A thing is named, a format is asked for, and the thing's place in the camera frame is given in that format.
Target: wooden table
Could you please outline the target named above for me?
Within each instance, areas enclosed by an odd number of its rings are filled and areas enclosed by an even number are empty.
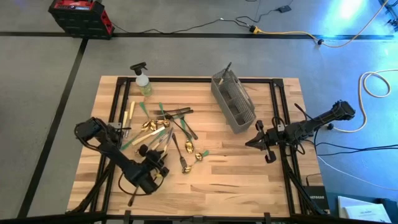
[[[101,78],[92,116],[108,120],[116,80],[115,76]],[[127,109],[131,101],[136,102],[136,107],[132,121],[133,131],[129,138],[132,138],[141,124],[147,121],[138,102],[144,101],[151,115],[152,111],[159,109],[159,102],[163,103],[165,110],[190,106],[195,112],[186,115],[185,119],[199,137],[194,141],[195,149],[199,152],[209,150],[210,155],[202,162],[196,163],[191,173],[182,174],[177,148],[171,143],[165,162],[170,173],[163,185],[150,196],[136,197],[132,207],[127,205],[131,196],[118,188],[121,170],[117,167],[108,214],[122,215],[125,210],[132,210],[132,214],[135,215],[262,217],[264,212],[269,212],[272,217],[289,217],[279,148],[272,148],[277,160],[272,164],[266,164],[264,152],[246,147],[244,143],[257,133],[254,125],[245,133],[233,134],[211,94],[210,83],[155,82],[152,83],[154,94],[150,97],[143,97],[135,84],[132,85]],[[297,103],[304,108],[298,78],[285,78],[284,85],[291,121],[303,120],[303,114],[294,106],[294,103]],[[245,83],[244,87],[256,106],[257,119],[263,121],[264,129],[271,128],[271,118],[274,115],[269,85]],[[277,100],[281,112],[283,110],[279,94]],[[195,158],[184,149],[185,135],[178,127],[175,127],[175,133],[183,156],[188,164],[192,164]],[[313,146],[308,142],[304,142],[303,145],[306,154],[304,156],[298,154],[297,157],[302,179],[305,180],[306,175],[320,173],[320,170]],[[123,153],[131,159],[141,161],[142,158],[134,153],[136,148],[131,146]],[[99,153],[83,148],[68,209],[75,208],[94,185],[99,160]],[[320,175],[312,176],[310,183],[321,185],[322,178]],[[121,185],[127,191],[134,191],[134,186],[124,178]],[[300,212],[297,191],[294,186],[292,188],[295,209]],[[98,203],[102,203],[103,192],[104,187],[100,192]]]

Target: gray utensil caddy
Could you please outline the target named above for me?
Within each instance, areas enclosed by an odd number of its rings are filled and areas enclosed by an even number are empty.
[[[211,78],[211,92],[216,98],[233,133],[247,130],[256,119],[254,105],[239,79],[229,70],[225,70]]]

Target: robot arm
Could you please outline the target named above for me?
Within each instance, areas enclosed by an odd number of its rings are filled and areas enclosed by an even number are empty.
[[[259,131],[257,136],[248,141],[245,145],[258,148],[260,150],[267,150],[267,163],[276,160],[275,153],[269,147],[276,146],[280,142],[288,145],[300,144],[304,139],[313,136],[313,132],[318,130],[323,125],[332,121],[350,120],[354,118],[355,110],[346,101],[337,101],[331,110],[312,118],[292,124],[274,125],[264,133],[262,121],[257,121],[256,129]]]
[[[90,118],[77,124],[75,128],[75,136],[84,146],[108,157],[121,168],[125,178],[132,185],[141,187],[146,194],[151,194],[158,188],[150,174],[151,170],[158,170],[163,177],[169,173],[168,168],[164,167],[162,152],[148,151],[142,163],[131,161],[119,150],[120,134],[114,127],[106,125],[98,118]],[[98,140],[99,146],[88,143],[92,138]]]

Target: concrete floor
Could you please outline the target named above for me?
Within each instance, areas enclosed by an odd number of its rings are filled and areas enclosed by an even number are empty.
[[[0,13],[5,21],[0,31],[62,31],[49,13],[51,0],[5,0]],[[165,32],[183,29],[223,17],[260,15],[290,0],[220,1],[106,1],[111,20],[131,32],[156,28]],[[292,10],[272,12],[258,23],[269,31],[305,30],[313,34],[355,34],[380,7],[377,0],[301,0]],[[383,12],[364,34],[393,34]],[[242,27],[218,22],[192,32],[246,33]],[[0,37],[0,219],[18,213],[34,171],[60,95],[72,69],[81,40],[64,37]],[[342,44],[344,41],[331,41]],[[89,117],[102,75],[132,75],[129,66],[146,61],[149,75],[212,75],[228,62],[241,77],[299,77],[305,106],[311,115],[330,109],[336,100],[348,100],[357,110],[350,122],[358,127],[358,78],[366,71],[394,68],[398,61],[396,40],[356,40],[344,48],[318,48],[311,40],[278,39],[178,39],[114,38],[90,40],[81,61],[65,113],[34,197],[29,215],[63,213],[66,209],[81,144],[73,137],[76,123]],[[376,99],[364,94],[369,116],[360,132],[343,134],[320,131],[318,141],[354,147],[394,144],[398,126],[395,102],[396,73],[386,74],[392,94]],[[386,86],[369,79],[369,89],[382,94]],[[337,149],[322,146],[322,153]],[[394,164],[398,151],[379,151],[326,157],[345,172],[390,188],[398,188]],[[340,174],[320,161],[326,190],[398,200],[398,193],[365,184]]]

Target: spray bottle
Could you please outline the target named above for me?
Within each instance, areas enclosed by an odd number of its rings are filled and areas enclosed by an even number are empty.
[[[130,69],[134,70],[137,75],[136,83],[141,93],[144,96],[151,96],[152,87],[150,85],[149,78],[148,76],[144,75],[144,73],[142,72],[142,69],[147,70],[146,66],[147,66],[146,62],[141,62],[138,63],[137,65],[131,65]]]

